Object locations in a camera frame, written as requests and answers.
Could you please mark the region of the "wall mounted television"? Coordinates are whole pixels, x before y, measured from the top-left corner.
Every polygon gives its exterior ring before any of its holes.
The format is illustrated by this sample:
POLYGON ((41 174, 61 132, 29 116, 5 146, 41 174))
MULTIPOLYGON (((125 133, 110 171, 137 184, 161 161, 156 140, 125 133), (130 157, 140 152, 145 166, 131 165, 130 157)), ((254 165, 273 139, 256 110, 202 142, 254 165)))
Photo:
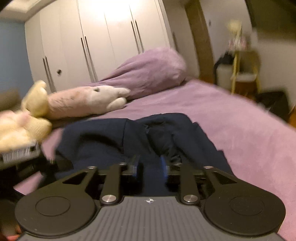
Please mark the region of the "wall mounted television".
POLYGON ((295 33, 295 1, 246 0, 251 24, 267 33, 295 33))

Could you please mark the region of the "pink bed blanket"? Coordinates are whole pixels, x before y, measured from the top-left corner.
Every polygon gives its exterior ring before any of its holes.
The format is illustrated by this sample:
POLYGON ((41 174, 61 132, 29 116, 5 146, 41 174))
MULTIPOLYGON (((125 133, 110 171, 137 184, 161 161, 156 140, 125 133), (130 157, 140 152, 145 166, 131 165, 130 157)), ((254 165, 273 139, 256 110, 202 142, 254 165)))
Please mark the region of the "pink bed blanket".
POLYGON ((198 122, 234 174, 279 196, 287 214, 280 228, 295 240, 295 129, 254 102, 200 80, 161 92, 132 90, 128 105, 105 118, 136 120, 184 113, 198 122))

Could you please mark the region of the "navy blue zip jacket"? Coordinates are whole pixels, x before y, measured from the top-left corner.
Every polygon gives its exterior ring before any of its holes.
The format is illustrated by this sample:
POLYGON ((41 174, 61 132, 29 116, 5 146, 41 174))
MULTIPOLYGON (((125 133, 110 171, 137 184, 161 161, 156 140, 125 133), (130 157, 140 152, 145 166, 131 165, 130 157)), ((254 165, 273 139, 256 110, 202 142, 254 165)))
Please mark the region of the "navy blue zip jacket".
POLYGON ((71 161, 74 171, 88 166, 106 170, 114 164, 136 160, 143 173, 141 196, 175 195, 177 187, 165 186, 166 162, 185 161, 196 168, 213 166, 232 173, 224 154, 200 125, 182 113, 73 123, 64 128, 55 154, 71 161))

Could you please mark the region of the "yellow side table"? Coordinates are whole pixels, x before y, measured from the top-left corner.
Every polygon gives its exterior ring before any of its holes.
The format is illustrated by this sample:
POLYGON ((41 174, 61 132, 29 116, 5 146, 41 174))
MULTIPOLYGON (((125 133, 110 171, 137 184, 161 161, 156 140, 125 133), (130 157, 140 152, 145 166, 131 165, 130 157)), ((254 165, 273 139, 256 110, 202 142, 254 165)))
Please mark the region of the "yellow side table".
POLYGON ((231 93, 247 96, 249 93, 259 93, 261 84, 259 72, 261 60, 259 53, 254 50, 234 51, 233 73, 231 80, 231 93), (248 90, 239 90, 237 84, 250 84, 248 90))

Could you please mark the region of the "white stool with black cloth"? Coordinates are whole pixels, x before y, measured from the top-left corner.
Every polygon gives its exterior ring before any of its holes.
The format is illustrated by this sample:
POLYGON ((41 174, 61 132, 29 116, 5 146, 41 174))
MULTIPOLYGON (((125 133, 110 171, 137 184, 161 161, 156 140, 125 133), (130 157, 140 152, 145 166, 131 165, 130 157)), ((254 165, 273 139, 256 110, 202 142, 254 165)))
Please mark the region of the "white stool with black cloth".
POLYGON ((231 89, 233 61, 234 55, 230 52, 225 52, 214 64, 214 83, 226 90, 231 89))

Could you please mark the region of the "yellow flower plush pillow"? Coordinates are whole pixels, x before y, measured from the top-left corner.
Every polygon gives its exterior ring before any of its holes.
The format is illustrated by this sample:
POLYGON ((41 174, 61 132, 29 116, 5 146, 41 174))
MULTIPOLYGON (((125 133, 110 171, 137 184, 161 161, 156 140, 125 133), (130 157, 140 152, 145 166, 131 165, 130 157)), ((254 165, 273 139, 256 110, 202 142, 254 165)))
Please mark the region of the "yellow flower plush pillow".
POLYGON ((23 98, 20 109, 1 112, 1 152, 41 143, 51 132, 46 82, 38 80, 23 98))

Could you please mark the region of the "long pink plush toy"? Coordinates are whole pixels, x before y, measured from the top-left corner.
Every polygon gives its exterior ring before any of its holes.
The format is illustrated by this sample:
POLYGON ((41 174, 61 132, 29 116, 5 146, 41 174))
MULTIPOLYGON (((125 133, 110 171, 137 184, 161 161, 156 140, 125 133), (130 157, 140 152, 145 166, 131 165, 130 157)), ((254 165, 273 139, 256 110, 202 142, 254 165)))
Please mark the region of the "long pink plush toy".
POLYGON ((130 89, 108 85, 82 86, 49 95, 46 118, 60 120, 105 114, 125 107, 130 89))

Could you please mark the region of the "black bag on floor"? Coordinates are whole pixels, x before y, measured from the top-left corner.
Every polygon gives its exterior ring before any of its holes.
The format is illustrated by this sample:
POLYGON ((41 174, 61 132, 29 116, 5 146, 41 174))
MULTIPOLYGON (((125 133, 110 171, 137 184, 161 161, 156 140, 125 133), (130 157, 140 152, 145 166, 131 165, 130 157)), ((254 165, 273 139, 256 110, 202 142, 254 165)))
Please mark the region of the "black bag on floor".
POLYGON ((263 105, 270 113, 275 114, 285 122, 290 117, 290 107, 287 95, 284 91, 269 91, 259 93, 255 96, 255 101, 263 105))

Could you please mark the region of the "pink bed pillow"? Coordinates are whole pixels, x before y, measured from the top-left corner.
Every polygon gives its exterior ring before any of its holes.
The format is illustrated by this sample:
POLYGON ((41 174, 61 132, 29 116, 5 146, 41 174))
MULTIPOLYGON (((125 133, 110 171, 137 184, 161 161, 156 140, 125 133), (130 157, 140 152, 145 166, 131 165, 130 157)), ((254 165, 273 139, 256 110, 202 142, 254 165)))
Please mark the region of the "pink bed pillow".
POLYGON ((174 49, 158 47, 133 56, 95 85, 130 89, 128 100, 135 100, 182 84, 187 65, 174 49))

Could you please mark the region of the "white wardrobe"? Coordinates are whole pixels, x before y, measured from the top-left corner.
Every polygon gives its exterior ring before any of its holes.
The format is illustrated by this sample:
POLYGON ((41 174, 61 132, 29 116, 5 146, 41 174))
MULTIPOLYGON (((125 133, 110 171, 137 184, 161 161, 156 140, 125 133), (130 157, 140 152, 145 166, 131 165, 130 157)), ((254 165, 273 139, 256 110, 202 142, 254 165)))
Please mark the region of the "white wardrobe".
POLYGON ((49 1, 25 23, 33 80, 56 92, 102 80, 173 39, 162 1, 49 1))

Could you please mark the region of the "bouquet on side table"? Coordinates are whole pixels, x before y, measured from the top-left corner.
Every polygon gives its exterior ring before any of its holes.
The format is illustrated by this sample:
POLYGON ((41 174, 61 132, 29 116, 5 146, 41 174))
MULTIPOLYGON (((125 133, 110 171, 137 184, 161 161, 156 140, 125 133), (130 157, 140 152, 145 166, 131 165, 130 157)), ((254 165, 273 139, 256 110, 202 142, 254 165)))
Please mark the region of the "bouquet on side table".
POLYGON ((230 20, 227 24, 230 32, 229 50, 244 51, 247 49, 247 39, 242 33, 242 22, 240 20, 230 20))

